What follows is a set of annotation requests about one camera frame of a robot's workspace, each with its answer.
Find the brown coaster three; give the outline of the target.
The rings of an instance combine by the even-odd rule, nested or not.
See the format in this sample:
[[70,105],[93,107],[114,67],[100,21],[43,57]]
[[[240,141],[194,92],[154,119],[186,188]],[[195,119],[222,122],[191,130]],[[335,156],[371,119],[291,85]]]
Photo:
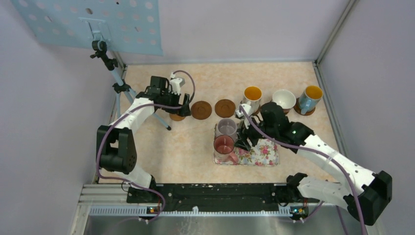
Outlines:
[[250,105],[243,103],[240,105],[240,108],[242,108],[248,116],[255,116],[260,112],[261,105]]

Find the white cup red handle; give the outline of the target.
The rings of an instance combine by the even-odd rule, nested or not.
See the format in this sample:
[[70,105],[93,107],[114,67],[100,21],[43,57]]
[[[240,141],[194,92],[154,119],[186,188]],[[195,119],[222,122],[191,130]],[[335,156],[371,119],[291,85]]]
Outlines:
[[282,109],[292,109],[296,103],[296,97],[289,90],[277,90],[273,93],[271,101]]

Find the glass mug orange inside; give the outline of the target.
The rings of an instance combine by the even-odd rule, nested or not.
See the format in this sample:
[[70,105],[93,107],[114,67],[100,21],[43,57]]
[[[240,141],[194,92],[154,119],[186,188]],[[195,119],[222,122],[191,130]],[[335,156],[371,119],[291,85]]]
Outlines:
[[262,99],[262,90],[256,86],[249,86],[244,90],[244,97],[241,103],[250,103],[250,105],[260,105]]

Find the light brown small coaster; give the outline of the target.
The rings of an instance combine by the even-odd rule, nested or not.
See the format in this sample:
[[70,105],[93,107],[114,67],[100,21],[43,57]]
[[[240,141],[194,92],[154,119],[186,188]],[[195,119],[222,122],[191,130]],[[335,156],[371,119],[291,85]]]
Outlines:
[[182,121],[182,120],[185,119],[185,117],[182,117],[182,116],[177,115],[177,114],[169,114],[169,117],[173,121]]

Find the blue mug yellow inside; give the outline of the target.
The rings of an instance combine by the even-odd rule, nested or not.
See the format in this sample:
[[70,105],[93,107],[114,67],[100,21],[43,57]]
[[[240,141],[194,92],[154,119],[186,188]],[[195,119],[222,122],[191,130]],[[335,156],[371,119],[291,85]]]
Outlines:
[[301,113],[311,111],[323,97],[323,91],[318,86],[308,86],[299,97],[299,107]]

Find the brown coaster one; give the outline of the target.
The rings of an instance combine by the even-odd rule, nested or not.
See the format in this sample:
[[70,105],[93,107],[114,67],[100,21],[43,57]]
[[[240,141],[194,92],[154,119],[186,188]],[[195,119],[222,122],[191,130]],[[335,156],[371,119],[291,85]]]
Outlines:
[[206,101],[197,101],[191,107],[191,115],[197,120],[204,120],[212,113],[211,105]]

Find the brown coaster two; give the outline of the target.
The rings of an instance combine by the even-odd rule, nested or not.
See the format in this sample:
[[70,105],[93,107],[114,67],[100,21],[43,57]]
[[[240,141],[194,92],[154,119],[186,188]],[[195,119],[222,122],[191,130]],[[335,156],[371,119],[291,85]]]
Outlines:
[[229,99],[221,99],[216,102],[214,110],[217,116],[221,118],[230,118],[235,113],[235,103]]

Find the pink mug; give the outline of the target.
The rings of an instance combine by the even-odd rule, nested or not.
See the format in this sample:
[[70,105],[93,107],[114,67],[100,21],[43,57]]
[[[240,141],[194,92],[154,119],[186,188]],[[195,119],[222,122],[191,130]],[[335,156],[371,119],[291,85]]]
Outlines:
[[214,158],[220,163],[230,163],[236,165],[239,163],[239,158],[234,152],[234,140],[227,135],[220,135],[214,139]]

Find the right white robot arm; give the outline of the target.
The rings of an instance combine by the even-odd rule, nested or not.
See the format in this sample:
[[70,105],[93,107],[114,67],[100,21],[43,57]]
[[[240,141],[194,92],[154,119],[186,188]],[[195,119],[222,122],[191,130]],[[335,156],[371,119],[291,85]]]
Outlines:
[[287,178],[287,196],[294,202],[313,198],[343,208],[364,226],[373,226],[392,200],[392,176],[366,169],[325,143],[301,122],[292,122],[274,102],[261,106],[262,119],[252,118],[250,103],[242,103],[235,117],[242,120],[236,146],[249,151],[259,140],[270,140],[291,150],[331,175],[335,182],[304,173]]

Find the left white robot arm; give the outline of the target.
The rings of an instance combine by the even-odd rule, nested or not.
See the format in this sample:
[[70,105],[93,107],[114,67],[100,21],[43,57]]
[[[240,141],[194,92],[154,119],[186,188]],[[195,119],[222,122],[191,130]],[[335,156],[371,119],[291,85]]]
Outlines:
[[152,76],[145,91],[136,95],[131,106],[110,125],[97,130],[97,169],[116,174],[115,179],[131,185],[129,203],[154,203],[157,195],[154,177],[138,164],[134,133],[158,109],[181,117],[190,115],[193,94],[185,94],[180,103],[185,80],[174,74],[169,79]]

